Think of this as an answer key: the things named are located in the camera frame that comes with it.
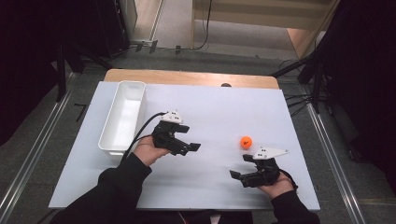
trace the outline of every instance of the human hand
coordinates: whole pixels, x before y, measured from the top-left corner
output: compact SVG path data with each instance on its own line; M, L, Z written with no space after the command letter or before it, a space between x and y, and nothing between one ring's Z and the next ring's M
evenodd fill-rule
M280 172L280 176L274 185L259 186L257 188L263 191L264 193L268 194L271 200L273 200L274 198L276 198L277 196L283 193L294 190L293 185L291 184L291 180L287 176L285 176L282 172Z
M168 154L170 151L165 148L158 148L152 142L152 136L142 138L134 149L134 154L146 166L150 166L160 157Z

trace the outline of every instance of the metal bar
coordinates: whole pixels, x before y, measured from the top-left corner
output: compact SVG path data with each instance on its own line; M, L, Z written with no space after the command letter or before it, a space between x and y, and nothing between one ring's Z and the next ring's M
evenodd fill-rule
M307 88L302 87L302 93L308 94L309 91ZM337 182L341 196L343 197L346 210L349 213L351 221L354 224L365 224L366 221L359 206L358 200L353 193L352 187L350 186L347 176L344 173L344 169L337 158L334 148L332 147L332 141L330 140L329 135L327 135L321 116L315 112L315 109L311 104L307 105L307 108L311 119L314 122L320 143L323 146L324 153L332 169L332 173L334 175L335 181Z
M160 16L161 13L163 12L163 0L161 0L158 9L157 9L157 13L155 14L155 19L154 19L154 24L152 24L152 29L151 32L149 33L149 40L153 40L155 32L157 31L157 25L158 25L158 21L160 20Z
M74 73L71 73L70 77L68 78L69 90L65 93L61 101L56 103L53 107L46 123L41 129L41 132L35 140L35 143L33 144L28 156L23 162L21 169L18 171L14 180L7 189L7 193L5 194L5 197L0 204L0 223L7 223L9 216L11 215L12 210L15 207L15 204L20 198L23 189L26 186L27 181L29 180L30 175L35 169L35 166L40 159L40 156L44 151L48 140L50 139L50 136L58 122L59 117L64 111L64 107L67 105L67 102L73 91L73 86L75 82L76 75Z

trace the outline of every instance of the wooden panel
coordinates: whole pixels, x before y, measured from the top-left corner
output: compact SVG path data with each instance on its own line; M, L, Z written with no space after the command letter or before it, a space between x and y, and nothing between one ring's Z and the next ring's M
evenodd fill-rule
M221 86L223 83L228 83L233 87L279 89L274 77L126 69L111 69L105 76L105 81L119 82L123 80L142 81L153 84L200 86Z
M134 0L137 21L134 28L134 40L151 40L160 15L163 0Z
M289 28L298 58L307 55L320 31L332 19L339 0L217 0L212 3L210 20ZM192 22L206 20L209 0L193 0ZM191 27L193 48L194 27Z
M339 0L325 6L327 9L323 12L321 20L312 20L310 28L305 30L288 29L291 43L294 46L297 57L303 58L314 49L315 40L321 31L325 31L332 20L333 13L337 8Z
M311 29L311 23L323 20L328 5L335 0L217 0L212 3L210 20L296 29ZM194 0L196 20L205 20L209 0Z

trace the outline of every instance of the black sleeve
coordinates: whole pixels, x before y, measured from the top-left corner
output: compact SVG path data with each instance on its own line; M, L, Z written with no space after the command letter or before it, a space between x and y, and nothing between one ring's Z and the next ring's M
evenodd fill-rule
M131 223L143 181L150 173L151 169L131 153L117 168L103 171L95 188L59 212L50 223Z
M319 224L318 215L306 209L295 190L283 193L271 201L278 224Z

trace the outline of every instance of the cable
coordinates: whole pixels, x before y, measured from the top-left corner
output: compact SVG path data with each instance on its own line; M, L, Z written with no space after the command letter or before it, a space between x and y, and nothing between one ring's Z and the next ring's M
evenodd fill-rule
M298 108L296 111L294 111L293 113L291 113L290 116L291 116L291 117L294 117L296 114L300 113L300 111L302 111L303 108L304 108L307 104L309 104L309 103L311 103L311 102L305 102L305 104L304 104L303 106L301 106L301 107Z
M287 94L284 94L284 96L289 96L288 98L285 98L285 100L289 100L289 99L292 99L292 98L295 98L295 97L301 97L301 96L310 96L311 94L300 94L300 95L287 95Z
M300 103L303 103L303 102L306 102L306 101L308 101L308 103L311 102L312 101L312 97L304 98L302 101L289 104L288 108L291 108L291 107L293 107L295 105L299 105Z
M129 155L129 152L131 151L132 146L133 146L138 140L140 140L140 139L142 139L142 138L144 138L144 137L150 136L150 134L149 134L149 135L145 135L145 136L139 138L139 135L143 132L143 130L145 130L145 128L149 125L149 123L150 123L153 119L157 118L158 116L162 116L162 115L165 115L165 114L166 114L166 113L163 113L163 112L157 113L157 114L153 115L151 118L149 118L149 119L146 121L146 123L142 126L142 128L139 130L139 132L138 132L138 133L136 134L136 136L134 137L134 140L132 141L131 145L128 147L128 149L127 149L127 150L125 151L125 153L123 154L122 159L121 159L121 162L125 161L125 159L126 159L126 158L128 157L128 155Z
M207 20L206 20L206 37L204 44L202 44L200 47L192 49L192 50L199 50L201 49L207 42L207 39L209 38L209 21L210 21L210 12L212 11L212 0L209 2L209 10L207 11Z
M303 65L302 63L301 63L301 61L300 60L294 60L294 59L287 59L287 60L285 60L285 61L283 61L280 65L279 65L279 67L278 67L278 71L280 71L280 69L281 69L281 67L282 67L282 64L283 63L285 63L285 62L288 62L288 61L295 61L295 62L297 62L297 63L299 63L300 64L300 66L301 65ZM301 70L300 70L300 68L299 67L297 67L297 68L295 68L295 69L297 69L300 73L301 73Z
M204 8L204 1L201 1L201 8ZM204 30L204 33L206 35L206 28L205 28L205 20L204 20L204 11L201 10L201 15L202 15L202 29Z

